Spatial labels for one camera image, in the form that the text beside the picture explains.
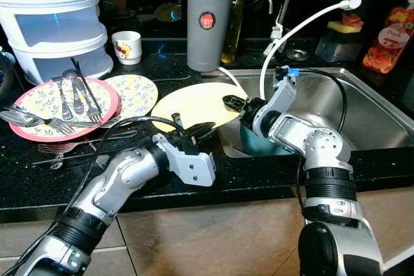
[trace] white hose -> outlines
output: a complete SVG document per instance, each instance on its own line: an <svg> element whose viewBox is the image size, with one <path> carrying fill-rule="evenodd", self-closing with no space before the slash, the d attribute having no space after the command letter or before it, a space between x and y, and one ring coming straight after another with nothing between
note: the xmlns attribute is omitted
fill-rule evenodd
<svg viewBox="0 0 414 276"><path fill-rule="evenodd" d="M235 78L235 76L233 76L233 74L230 71L228 71L227 69L223 67L219 67L218 70L220 70L223 74L228 76L233 81L233 83L238 89L242 90L245 94L247 94L246 91L242 88L242 86L238 82L238 80Z"/></svg>
<svg viewBox="0 0 414 276"><path fill-rule="evenodd" d="M314 21L315 19L317 19L318 17L324 15L325 13L328 13L330 11L333 11L335 9L338 8L346 8L349 6L349 1L348 0L343 0L340 3L337 3L335 5L332 6L328 6L327 8L320 10L319 12L315 13L313 16L308 17L306 20L304 20L302 23L300 23L298 26L296 26L295 28L293 28L290 32L288 32L286 35L284 35L280 41L278 41L274 47L272 48L272 50L270 50L268 56L265 59L265 62L263 63L263 66L261 67L261 72L260 72L260 84L259 84L259 90L260 90L260 98L262 100L265 99L265 76L266 76L266 70L267 67L269 65L270 59L272 58L273 54L275 54L275 52L278 50L278 48L287 40L289 39L291 36L293 36L297 31L299 31L300 29L302 29L305 25L309 24L310 22Z"/></svg>

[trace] sponge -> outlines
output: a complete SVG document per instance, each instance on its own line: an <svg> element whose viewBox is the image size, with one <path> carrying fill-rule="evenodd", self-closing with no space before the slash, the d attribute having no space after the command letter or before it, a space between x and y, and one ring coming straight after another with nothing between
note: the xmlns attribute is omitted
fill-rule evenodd
<svg viewBox="0 0 414 276"><path fill-rule="evenodd" d="M327 27L343 34L360 32L362 29L362 27L345 26L341 21L330 21Z"/></svg>

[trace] robotic arm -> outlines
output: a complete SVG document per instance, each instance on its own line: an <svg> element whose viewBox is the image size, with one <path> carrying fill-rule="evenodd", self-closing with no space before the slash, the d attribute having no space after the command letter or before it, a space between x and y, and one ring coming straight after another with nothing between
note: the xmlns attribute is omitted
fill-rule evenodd
<svg viewBox="0 0 414 276"><path fill-rule="evenodd" d="M195 125L187 130L193 133L187 137L156 134L136 149L116 155L55 221L15 275L83 275L92 251L128 197L165 170L176 173L185 184L212 185L213 158L197 146L212 127L213 123Z"/></svg>
<svg viewBox="0 0 414 276"><path fill-rule="evenodd" d="M317 127L288 113L296 97L296 77L274 78L277 89L267 102L225 96L240 112L240 122L257 136L306 158L305 227L299 237L305 276L378 276L383 260L363 207L356 201L351 150L334 129Z"/></svg>

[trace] stainless steel sink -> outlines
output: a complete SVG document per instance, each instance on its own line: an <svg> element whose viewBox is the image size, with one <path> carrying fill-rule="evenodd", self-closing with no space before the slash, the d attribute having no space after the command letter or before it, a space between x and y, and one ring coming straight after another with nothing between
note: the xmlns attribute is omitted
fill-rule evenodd
<svg viewBox="0 0 414 276"><path fill-rule="evenodd" d="M387 149L413 145L414 121L385 98L343 68L317 68L330 72L345 88L348 110L342 136L352 150ZM231 70L250 97L259 96L260 70ZM221 72L203 74L205 82L228 82ZM297 78L297 96L289 112L315 125L336 129L342 112L338 86L328 77L301 74ZM272 70L266 76L266 99L274 93ZM229 157L246 157L241 143L238 120L219 128L223 149Z"/></svg>

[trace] black countertop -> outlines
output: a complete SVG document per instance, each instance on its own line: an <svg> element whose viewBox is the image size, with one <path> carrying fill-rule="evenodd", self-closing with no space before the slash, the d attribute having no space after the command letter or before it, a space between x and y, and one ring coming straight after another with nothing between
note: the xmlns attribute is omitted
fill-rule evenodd
<svg viewBox="0 0 414 276"><path fill-rule="evenodd" d="M146 50L144 49L145 54L141 63L129 67L116 65L108 77L127 73L146 76L157 84L159 98L187 85L202 82L200 74L187 67L186 55L179 48L181 45L183 41L145 41L143 46L146 46ZM250 45L250 48L240 55L237 63L227 68L258 69L261 68L262 62L261 47ZM305 63L296 63L278 56L270 63L270 68L276 64L286 63L291 67L341 66L337 63L328 64L316 56ZM348 64L345 68L414 118L414 70L409 61L401 59L388 75L363 69L359 64ZM21 89L11 93L8 100L14 100L19 94ZM107 150L132 147L144 135L156 133L150 124L134 125L130 129L139 129L139 137L126 139L122 143L109 142ZM98 129L90 137L102 135L103 131ZM53 157L52 154L37 152L36 142L16 136L5 122L0 122L0 133L0 222L55 217L70 200L91 157L67 160L61 169L53 171L50 170L51 164L32 165L33 162ZM215 158L217 171L213 186L188 186L173 173L165 174L148 182L140 191L134 193L122 211L294 196L297 156L229 158L224 154L218 134L204 142L202 148L203 151L211 151ZM91 150L85 146L79 147L70 155L88 153L91 153ZM355 151L352 152L350 164L354 167L354 177L359 191L406 187L413 184L412 147ZM91 178L100 172L102 171L96 168L91 173Z"/></svg>

